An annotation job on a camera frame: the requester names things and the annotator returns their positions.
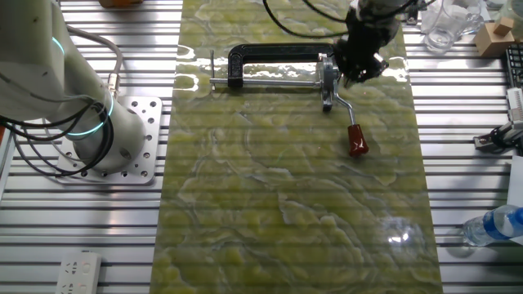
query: green marble slab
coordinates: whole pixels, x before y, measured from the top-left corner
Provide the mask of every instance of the green marble slab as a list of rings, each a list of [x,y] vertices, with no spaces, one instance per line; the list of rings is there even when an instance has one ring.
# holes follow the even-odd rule
[[[340,2],[315,3],[336,15]],[[344,29],[299,0],[270,4],[291,29]],[[224,78],[247,42],[310,40],[259,0],[184,1],[151,293],[442,293],[402,33],[383,77],[341,90],[371,150],[358,160],[346,109],[323,114],[318,90],[211,92],[209,51]],[[308,64],[245,73],[315,80]]]

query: clamp handle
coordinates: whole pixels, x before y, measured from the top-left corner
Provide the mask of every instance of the clamp handle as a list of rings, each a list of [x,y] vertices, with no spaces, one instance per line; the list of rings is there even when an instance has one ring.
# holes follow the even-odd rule
[[[358,158],[359,156],[368,153],[369,147],[367,146],[367,142],[365,142],[360,125],[352,125],[347,129],[349,131],[349,143],[351,145],[349,155],[352,158]]]

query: power outlet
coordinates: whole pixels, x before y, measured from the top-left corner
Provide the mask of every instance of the power outlet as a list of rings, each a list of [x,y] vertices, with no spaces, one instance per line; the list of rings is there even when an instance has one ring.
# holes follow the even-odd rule
[[[98,253],[78,252],[64,256],[56,294],[96,294],[100,264]]]

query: water bottle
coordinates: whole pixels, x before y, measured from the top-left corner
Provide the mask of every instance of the water bottle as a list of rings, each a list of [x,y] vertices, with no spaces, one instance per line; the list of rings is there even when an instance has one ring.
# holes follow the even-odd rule
[[[497,240],[523,236],[523,208],[503,205],[468,220],[463,225],[465,241],[472,246],[485,246]]]

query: bottle cap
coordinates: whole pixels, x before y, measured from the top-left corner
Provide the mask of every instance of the bottle cap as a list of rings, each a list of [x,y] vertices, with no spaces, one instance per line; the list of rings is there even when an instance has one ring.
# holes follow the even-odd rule
[[[516,212],[514,212],[514,218],[523,225],[523,208],[517,208]]]

